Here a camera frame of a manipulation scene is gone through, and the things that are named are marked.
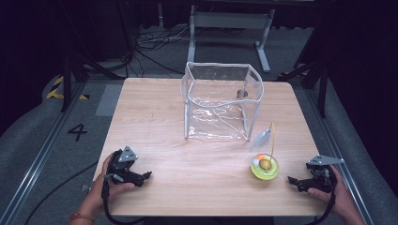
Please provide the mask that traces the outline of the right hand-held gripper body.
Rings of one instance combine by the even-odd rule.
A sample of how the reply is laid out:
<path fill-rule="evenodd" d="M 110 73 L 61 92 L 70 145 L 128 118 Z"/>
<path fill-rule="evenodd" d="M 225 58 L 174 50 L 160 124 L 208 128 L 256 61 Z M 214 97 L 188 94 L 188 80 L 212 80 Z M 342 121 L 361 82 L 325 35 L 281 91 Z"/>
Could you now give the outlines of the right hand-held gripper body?
<path fill-rule="evenodd" d="M 306 163 L 306 167 L 313 175 L 314 184 L 311 188 L 317 188 L 323 192 L 331 193 L 337 184 L 335 173 L 331 165 L 344 163 L 343 158 L 318 155 Z"/>

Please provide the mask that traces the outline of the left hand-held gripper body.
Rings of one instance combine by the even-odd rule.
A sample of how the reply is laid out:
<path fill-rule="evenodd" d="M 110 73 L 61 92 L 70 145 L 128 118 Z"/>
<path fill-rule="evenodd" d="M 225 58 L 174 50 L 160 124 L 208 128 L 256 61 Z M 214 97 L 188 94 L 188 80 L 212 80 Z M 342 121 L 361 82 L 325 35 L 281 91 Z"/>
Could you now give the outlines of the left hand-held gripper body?
<path fill-rule="evenodd" d="M 137 159 L 136 154 L 128 146 L 115 151 L 108 165 L 107 176 L 115 184 L 133 183 L 134 180 L 140 179 L 139 173 L 130 170 Z"/>

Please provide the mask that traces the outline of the person's right hand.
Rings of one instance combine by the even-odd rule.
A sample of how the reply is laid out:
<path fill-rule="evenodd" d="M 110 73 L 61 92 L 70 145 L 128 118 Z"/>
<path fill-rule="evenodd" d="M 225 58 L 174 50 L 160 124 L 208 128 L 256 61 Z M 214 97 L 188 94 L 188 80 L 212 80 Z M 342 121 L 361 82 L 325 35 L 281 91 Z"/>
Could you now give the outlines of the person's right hand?
<path fill-rule="evenodd" d="M 353 204 L 352 197 L 344 184 L 342 176 L 333 165 L 330 167 L 337 179 L 337 185 L 335 187 L 336 199 L 332 211 L 341 217 L 345 217 L 351 209 L 356 209 L 356 207 L 355 204 Z M 314 187 L 310 187 L 307 193 L 323 203 L 328 203 L 331 197 L 330 193 L 323 192 Z"/>

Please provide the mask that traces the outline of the person's left hand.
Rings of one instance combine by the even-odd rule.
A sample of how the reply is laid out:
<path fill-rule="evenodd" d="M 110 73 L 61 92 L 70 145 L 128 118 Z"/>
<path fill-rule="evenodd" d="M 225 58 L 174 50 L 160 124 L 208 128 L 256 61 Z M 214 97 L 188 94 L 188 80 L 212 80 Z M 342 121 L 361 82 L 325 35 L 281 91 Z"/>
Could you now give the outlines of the person's left hand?
<path fill-rule="evenodd" d="M 85 201 L 88 202 L 88 206 L 90 208 L 90 214 L 97 214 L 98 211 L 103 207 L 103 199 L 101 197 L 103 182 L 105 174 L 107 173 L 108 165 L 113 155 L 109 155 L 103 162 L 101 173 L 96 178 L 93 183 L 92 188 L 87 194 Z M 133 183 L 123 183 L 115 185 L 109 182 L 109 197 L 108 200 L 113 200 L 117 195 L 122 193 L 127 193 L 135 188 Z"/>

